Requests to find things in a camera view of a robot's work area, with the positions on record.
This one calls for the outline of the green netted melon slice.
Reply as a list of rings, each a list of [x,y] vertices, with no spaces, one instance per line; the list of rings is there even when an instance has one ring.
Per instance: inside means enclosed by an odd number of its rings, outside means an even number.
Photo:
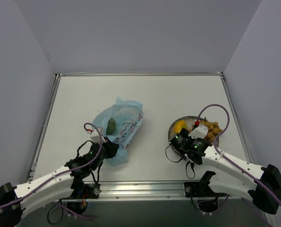
[[[116,130],[116,122],[114,118],[110,118],[108,120],[107,128],[106,128],[106,135],[112,135]]]

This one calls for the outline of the yellow longan fruit bunch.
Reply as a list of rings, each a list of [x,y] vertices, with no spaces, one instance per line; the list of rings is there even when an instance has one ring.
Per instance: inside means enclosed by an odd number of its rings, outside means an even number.
[[[201,124],[208,128],[208,132],[204,137],[205,140],[209,142],[213,142],[216,136],[218,136],[223,130],[219,127],[217,122],[209,122],[209,121],[200,121]]]

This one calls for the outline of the yellow mango fake fruit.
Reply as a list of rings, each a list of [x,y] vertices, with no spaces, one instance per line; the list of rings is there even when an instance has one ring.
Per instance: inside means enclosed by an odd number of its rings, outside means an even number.
[[[187,130],[187,124],[184,120],[176,121],[174,125],[174,133],[180,133],[182,129]]]

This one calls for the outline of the light blue plastic bag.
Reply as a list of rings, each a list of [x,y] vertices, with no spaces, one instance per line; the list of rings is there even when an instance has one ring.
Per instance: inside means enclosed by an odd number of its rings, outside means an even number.
[[[118,144],[119,149],[115,157],[107,159],[111,166],[126,163],[128,161],[127,147],[140,128],[143,121],[143,104],[132,100],[116,99],[115,104],[98,114],[92,124],[102,130],[102,135],[112,143]],[[106,135],[108,120],[114,118],[116,130],[112,135]]]

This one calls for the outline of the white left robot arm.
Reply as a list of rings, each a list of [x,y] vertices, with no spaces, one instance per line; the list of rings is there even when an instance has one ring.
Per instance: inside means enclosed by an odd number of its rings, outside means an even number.
[[[15,227],[29,213],[56,200],[80,198],[84,179],[99,168],[104,159],[116,155],[119,145],[105,139],[91,143],[89,151],[77,155],[59,169],[31,182],[0,187],[0,227]]]

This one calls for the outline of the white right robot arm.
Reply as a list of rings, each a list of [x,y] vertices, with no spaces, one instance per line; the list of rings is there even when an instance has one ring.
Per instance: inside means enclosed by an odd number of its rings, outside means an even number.
[[[281,205],[281,173],[277,167],[239,159],[185,129],[169,136],[169,145],[182,159],[208,168],[197,185],[202,196],[241,197],[265,213],[277,213]]]

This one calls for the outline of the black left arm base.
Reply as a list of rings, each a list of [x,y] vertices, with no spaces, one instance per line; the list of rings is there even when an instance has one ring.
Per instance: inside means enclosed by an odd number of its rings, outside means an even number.
[[[76,185],[72,194],[67,198],[67,208],[81,215],[88,207],[88,199],[98,199],[101,192],[99,183],[81,183]]]

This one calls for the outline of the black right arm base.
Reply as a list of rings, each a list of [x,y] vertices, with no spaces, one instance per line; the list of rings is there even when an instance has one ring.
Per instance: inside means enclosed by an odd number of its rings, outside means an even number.
[[[185,196],[190,198],[194,208],[203,214],[212,215],[221,207],[218,199],[224,197],[224,201],[227,201],[229,197],[226,193],[214,192],[211,189],[210,180],[214,175],[215,172],[206,171],[199,181],[184,182]]]

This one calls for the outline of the grey speckled plate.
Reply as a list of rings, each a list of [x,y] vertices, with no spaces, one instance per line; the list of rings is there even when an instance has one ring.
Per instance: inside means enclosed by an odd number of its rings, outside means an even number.
[[[168,130],[169,145],[172,150],[185,159],[187,146],[192,144],[196,138],[203,138],[208,143],[216,141],[219,145],[219,139],[216,136],[222,132],[217,122],[210,122],[206,118],[197,116],[184,116],[171,124]]]

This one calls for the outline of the aluminium front rail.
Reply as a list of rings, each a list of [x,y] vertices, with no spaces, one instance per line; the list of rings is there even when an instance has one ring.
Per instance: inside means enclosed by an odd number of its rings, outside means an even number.
[[[214,192],[226,193],[232,198],[244,198],[252,201],[254,189],[237,179],[210,180]],[[157,182],[101,182],[99,201],[153,201],[184,200],[184,181]]]

